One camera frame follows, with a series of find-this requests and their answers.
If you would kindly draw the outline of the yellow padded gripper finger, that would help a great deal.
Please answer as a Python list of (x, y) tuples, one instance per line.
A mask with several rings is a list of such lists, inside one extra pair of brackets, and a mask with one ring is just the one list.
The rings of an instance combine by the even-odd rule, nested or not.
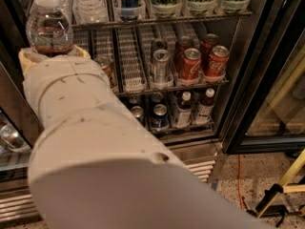
[(71, 51), (68, 53), (68, 58), (82, 58), (82, 59), (91, 59), (90, 54), (83, 48), (73, 45)]
[(18, 59), (21, 65), (22, 74), (26, 76), (32, 69), (48, 58), (44, 54), (34, 52), (31, 48), (22, 49), (18, 53)]

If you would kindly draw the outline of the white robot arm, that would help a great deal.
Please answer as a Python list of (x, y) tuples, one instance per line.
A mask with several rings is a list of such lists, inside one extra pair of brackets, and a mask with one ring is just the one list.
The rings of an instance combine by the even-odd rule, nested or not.
[(197, 178), (118, 100), (86, 52), (19, 53), (43, 124), (28, 180), (49, 229), (273, 229)]

